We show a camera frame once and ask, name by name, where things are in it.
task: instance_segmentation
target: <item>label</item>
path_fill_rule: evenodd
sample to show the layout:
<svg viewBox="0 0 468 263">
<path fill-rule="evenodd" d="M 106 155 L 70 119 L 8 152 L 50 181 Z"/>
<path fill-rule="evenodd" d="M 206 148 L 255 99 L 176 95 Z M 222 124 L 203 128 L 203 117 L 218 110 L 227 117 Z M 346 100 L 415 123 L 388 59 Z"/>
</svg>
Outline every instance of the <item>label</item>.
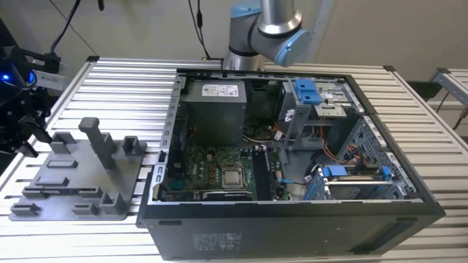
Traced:
<svg viewBox="0 0 468 263">
<path fill-rule="evenodd" d="M 282 136 L 283 136 L 283 133 L 280 131 L 278 131 L 275 134 L 275 140 L 279 141 L 282 139 Z"/>
<path fill-rule="evenodd" d="M 239 97 L 239 89 L 236 85 L 206 84 L 202 89 L 202 96 Z"/>
<path fill-rule="evenodd" d="M 306 176 L 306 177 L 304 177 L 304 180 L 306 180 L 307 182 L 311 182 L 311 181 L 312 181 L 312 176 L 310 176 L 310 175 Z"/>
<path fill-rule="evenodd" d="M 322 95 L 322 97 L 324 99 L 332 99 L 334 98 L 334 95 L 331 95 L 330 93 L 322 93 L 320 95 Z"/>
<path fill-rule="evenodd" d="M 198 233 L 194 244 L 198 251 L 239 250 L 242 233 Z"/>
</svg>

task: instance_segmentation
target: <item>gray plastic holder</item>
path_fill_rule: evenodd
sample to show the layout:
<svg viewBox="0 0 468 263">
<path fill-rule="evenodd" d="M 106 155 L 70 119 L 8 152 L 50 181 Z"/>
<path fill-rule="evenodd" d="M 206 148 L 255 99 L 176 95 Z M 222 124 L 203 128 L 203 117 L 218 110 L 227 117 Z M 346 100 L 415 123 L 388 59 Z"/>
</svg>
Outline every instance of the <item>gray plastic holder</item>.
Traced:
<svg viewBox="0 0 468 263">
<path fill-rule="evenodd" d="M 90 140 L 55 134 L 52 152 L 11 208 L 12 221 L 126 219 L 147 143 L 136 136 L 114 141 L 98 126 L 98 118 L 83 118 Z"/>
</svg>

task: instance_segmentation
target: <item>white wall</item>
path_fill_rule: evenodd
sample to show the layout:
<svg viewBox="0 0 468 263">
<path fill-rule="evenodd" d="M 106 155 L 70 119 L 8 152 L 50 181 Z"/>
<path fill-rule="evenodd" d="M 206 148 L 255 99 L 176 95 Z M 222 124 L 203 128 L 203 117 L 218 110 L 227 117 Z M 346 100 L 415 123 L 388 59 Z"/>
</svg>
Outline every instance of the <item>white wall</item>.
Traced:
<svg viewBox="0 0 468 263">
<path fill-rule="evenodd" d="M 74 0 L 54 0 L 68 15 Z M 228 51 L 230 10 L 246 0 L 202 0 L 203 32 L 212 57 Z M 312 28 L 319 0 L 296 0 L 304 14 L 303 25 Z M 131 58 L 200 59 L 204 56 L 195 34 L 187 0 L 83 0 L 72 25 L 98 55 Z M 44 53 L 58 37 L 64 18 L 48 0 L 0 0 L 0 16 L 23 48 Z M 72 30 L 56 53 L 71 66 L 74 76 L 92 55 Z"/>
<path fill-rule="evenodd" d="M 319 63 L 392 65 L 406 79 L 468 68 L 467 0 L 336 0 Z"/>
</svg>

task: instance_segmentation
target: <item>green circuit board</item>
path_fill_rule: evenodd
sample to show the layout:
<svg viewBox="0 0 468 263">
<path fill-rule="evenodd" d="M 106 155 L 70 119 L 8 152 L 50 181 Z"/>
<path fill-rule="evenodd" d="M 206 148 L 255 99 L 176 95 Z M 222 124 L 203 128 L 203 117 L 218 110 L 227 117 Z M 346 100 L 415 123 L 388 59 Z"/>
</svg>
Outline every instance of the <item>green circuit board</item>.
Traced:
<svg viewBox="0 0 468 263">
<path fill-rule="evenodd" d="M 268 152 L 270 170 L 283 172 L 278 152 Z M 191 145 L 187 153 L 186 176 L 183 180 L 170 179 L 168 201 L 192 202 L 200 200 L 207 191 L 247 191 L 258 199 L 254 176 L 252 150 L 239 148 L 211 148 Z M 242 170 L 243 183 L 239 188 L 223 186 L 223 169 Z"/>
</svg>

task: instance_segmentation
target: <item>aluminum table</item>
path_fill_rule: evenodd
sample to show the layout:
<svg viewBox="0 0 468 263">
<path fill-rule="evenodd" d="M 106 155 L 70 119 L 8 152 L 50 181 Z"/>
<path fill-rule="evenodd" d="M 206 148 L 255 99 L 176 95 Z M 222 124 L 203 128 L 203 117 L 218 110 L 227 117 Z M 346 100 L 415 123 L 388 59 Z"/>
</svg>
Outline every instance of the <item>aluminum table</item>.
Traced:
<svg viewBox="0 0 468 263">
<path fill-rule="evenodd" d="M 220 63 L 100 58 L 84 64 L 56 102 L 48 131 L 68 131 L 84 139 L 78 129 L 80 119 L 94 116 L 115 139 L 136 135 L 150 141 L 131 212 L 124 221 L 10 221 L 10 207 L 51 151 L 31 138 L 39 158 L 18 155 L 0 177 L 0 259 L 34 263 L 163 261 L 147 230 L 135 227 L 135 220 L 147 173 L 156 161 L 176 68 L 182 67 L 220 68 Z M 266 70 L 354 76 L 447 216 L 382 257 L 235 262 L 468 262 L 468 145 L 400 75 L 380 66 L 296 64 L 280 68 L 267 64 Z"/>
</svg>

